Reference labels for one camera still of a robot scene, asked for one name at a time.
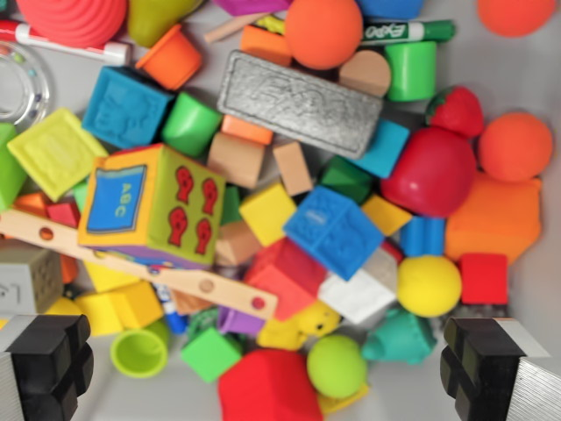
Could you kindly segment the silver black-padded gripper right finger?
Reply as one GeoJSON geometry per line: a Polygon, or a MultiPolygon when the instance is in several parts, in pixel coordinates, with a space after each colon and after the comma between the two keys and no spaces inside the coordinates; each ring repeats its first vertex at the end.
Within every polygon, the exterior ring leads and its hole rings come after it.
{"type": "Polygon", "coordinates": [[[514,318],[449,318],[440,377],[462,420],[559,420],[560,358],[514,318]]]}

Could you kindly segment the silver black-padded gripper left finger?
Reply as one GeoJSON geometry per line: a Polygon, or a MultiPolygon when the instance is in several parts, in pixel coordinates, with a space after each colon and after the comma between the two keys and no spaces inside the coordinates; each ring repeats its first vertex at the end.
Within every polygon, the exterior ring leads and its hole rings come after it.
{"type": "Polygon", "coordinates": [[[91,383],[84,315],[19,315],[1,328],[1,419],[70,420],[91,383]]]}

